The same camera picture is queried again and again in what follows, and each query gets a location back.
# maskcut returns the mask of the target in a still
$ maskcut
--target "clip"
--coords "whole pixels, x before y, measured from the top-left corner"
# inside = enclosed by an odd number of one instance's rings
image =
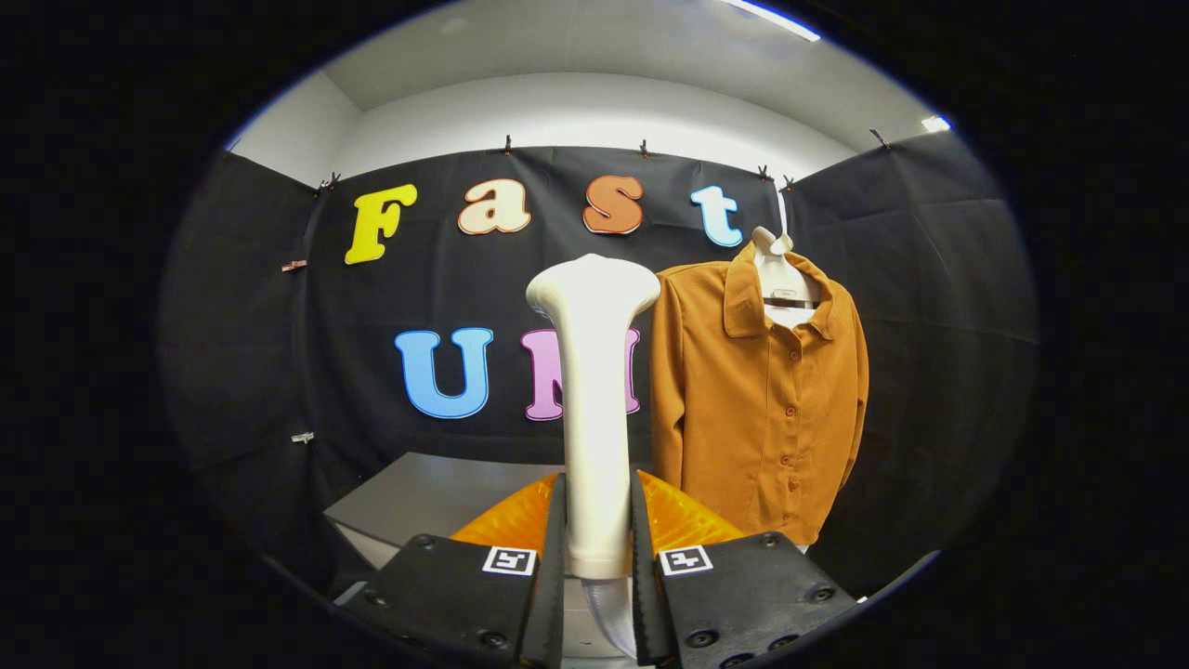
[[[892,145],[891,145],[891,144],[888,144],[887,141],[885,141],[885,140],[883,140],[883,138],[882,138],[882,137],[880,137],[880,133],[879,133],[879,132],[875,132],[875,128],[874,128],[874,127],[869,127],[868,130],[870,130],[870,131],[872,131],[872,134],[874,134],[874,135],[875,135],[875,138],[880,140],[880,144],[883,144],[883,147],[885,147],[885,149],[891,149],[891,147],[892,147]]]
[[[334,184],[339,182],[340,176],[342,175],[332,171],[329,181],[323,178],[322,182],[317,184],[317,190],[314,191],[314,197],[317,197],[322,190],[334,190]]]
[[[226,149],[226,150],[224,150],[224,157],[222,157],[222,159],[225,159],[225,160],[227,159],[227,156],[229,156],[229,154],[231,154],[231,150],[235,147],[235,144],[239,144],[239,140],[240,140],[240,139],[243,139],[243,137],[237,137],[237,138],[235,138],[235,141],[232,141],[232,145],[231,145],[231,146],[227,146],[227,149]]]

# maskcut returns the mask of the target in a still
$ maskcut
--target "white object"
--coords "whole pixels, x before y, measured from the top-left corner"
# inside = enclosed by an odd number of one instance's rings
[[[594,623],[611,645],[636,658],[636,629],[631,619],[631,578],[606,581],[583,580],[583,594]]]
[[[593,253],[546,269],[524,291],[558,330],[566,384],[567,553],[579,579],[630,573],[623,342],[631,320],[659,294],[649,269]]]
[[[794,267],[785,258],[785,253],[793,250],[793,240],[787,232],[778,239],[768,229],[756,227],[751,232],[751,240],[755,242],[755,267],[760,273],[761,298],[781,297],[812,303],[822,301],[822,286],[818,282]],[[785,327],[805,322],[813,315],[814,310],[812,307],[775,304],[765,304],[763,307],[763,313],[768,317]]]

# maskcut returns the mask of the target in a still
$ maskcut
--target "black fabric backdrop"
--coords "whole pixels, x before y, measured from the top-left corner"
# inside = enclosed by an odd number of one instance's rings
[[[596,234],[583,222],[587,184],[603,175],[634,176],[641,226],[629,234]],[[492,178],[524,184],[530,222],[518,232],[471,235],[458,226],[464,193]],[[383,257],[347,265],[359,195],[413,183],[417,200],[402,207],[396,233],[380,238]],[[719,185],[736,200],[728,214],[744,234],[735,247],[706,235],[702,209],[690,194]],[[653,270],[734,257],[756,225],[780,229],[770,181],[740,169],[673,156],[619,149],[529,147],[510,156],[473,151],[427,158],[340,182],[317,216],[306,270],[306,348],[309,387],[321,449],[338,456],[336,490],[346,492],[408,452],[471,460],[549,463],[564,461],[561,421],[524,416],[533,402],[531,359],[521,346],[528,330],[552,323],[531,310],[524,289],[541,270],[585,253],[623,258]],[[650,460],[649,313],[633,326],[641,332],[633,378],[638,412],[628,416],[634,462]],[[434,367],[441,393],[463,392],[461,355],[451,333],[486,327],[489,399],[463,419],[438,419],[409,402],[397,334],[438,333]]]
[[[336,547],[314,494],[292,359],[294,277],[314,190],[246,158],[212,164],[162,278],[157,358],[178,443],[249,543],[325,587]],[[350,560],[346,551],[341,551]]]
[[[950,132],[781,193],[797,251],[850,290],[867,336],[862,446],[810,556],[870,593],[951,539],[1013,453],[1039,341],[1031,267],[995,179]]]
[[[586,185],[606,173],[644,189],[640,228],[594,234]],[[491,178],[527,189],[531,221],[471,235],[463,194]],[[414,183],[383,257],[347,265],[356,197]],[[614,149],[476,151],[416,160],[314,190],[231,154],[197,189],[171,251],[158,358],[174,425],[213,501],[252,542],[326,592],[361,568],[322,510],[409,452],[561,463],[561,421],[533,402],[524,332],[551,323],[524,303],[540,270],[587,252],[653,270],[729,259],[690,194],[721,185],[732,226],[779,229],[755,173]],[[797,251],[855,296],[868,340],[870,402],[855,471],[811,555],[845,589],[869,593],[940,548],[989,494],[1025,421],[1036,323],[1028,266],[990,176],[951,133],[875,150],[784,194]],[[308,266],[282,272],[291,259]],[[486,327],[489,400],[458,421],[409,402],[401,332],[430,329],[438,387],[463,389],[460,327]],[[628,416],[649,460],[648,311],[637,317]],[[312,431],[310,444],[292,435]]]

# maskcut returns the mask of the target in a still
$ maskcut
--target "orange shirt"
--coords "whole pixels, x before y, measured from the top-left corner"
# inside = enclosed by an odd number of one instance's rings
[[[653,461],[743,532],[807,545],[858,454],[867,343],[850,292],[804,257],[785,258],[822,285],[793,328],[763,311],[754,242],[731,261],[658,274]]]

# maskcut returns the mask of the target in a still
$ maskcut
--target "white handle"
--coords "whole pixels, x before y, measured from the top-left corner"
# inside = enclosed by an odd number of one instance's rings
[[[624,342],[631,318],[659,294],[649,269],[593,253],[546,269],[524,291],[558,330],[567,544],[579,579],[622,579],[631,570]]]

